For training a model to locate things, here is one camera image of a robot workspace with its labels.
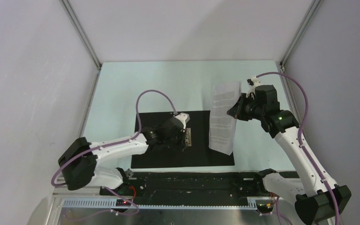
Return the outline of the red and black folder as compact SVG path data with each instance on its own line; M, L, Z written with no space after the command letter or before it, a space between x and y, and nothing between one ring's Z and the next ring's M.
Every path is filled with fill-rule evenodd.
M176 168L233 166L234 156L209 148L209 111L186 111L190 116L188 134L182 142L179 139L147 150L142 155L133 155L131 168Z

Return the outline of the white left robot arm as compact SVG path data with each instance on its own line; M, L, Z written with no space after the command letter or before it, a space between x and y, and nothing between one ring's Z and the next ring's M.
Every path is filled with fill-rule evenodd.
M104 163L118 158L185 146L187 113L180 113L155 127L145 127L134 136L110 142L88 142L77 138L58 160L59 172L63 175L68 190L86 186L102 186L118 195L129 191L124 169L109 169Z

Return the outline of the large printed paper sheet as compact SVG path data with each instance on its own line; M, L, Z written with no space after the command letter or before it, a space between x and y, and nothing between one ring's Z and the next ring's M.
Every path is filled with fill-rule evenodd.
M241 94L241 82L226 82L214 86L209 119L209 148L231 155L236 119L227 114Z

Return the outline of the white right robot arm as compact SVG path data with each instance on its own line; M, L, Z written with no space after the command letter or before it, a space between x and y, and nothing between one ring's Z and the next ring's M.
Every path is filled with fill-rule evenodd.
M314 225L324 220L340 223L352 194L348 186L340 186L325 171L300 133L300 124L291 111L282 110L273 85L253 87L241 93L235 105L227 111L234 119L258 120L290 159L301 183L296 184L273 169L254 175L254 190L260 196L274 193L295 207L300 220Z

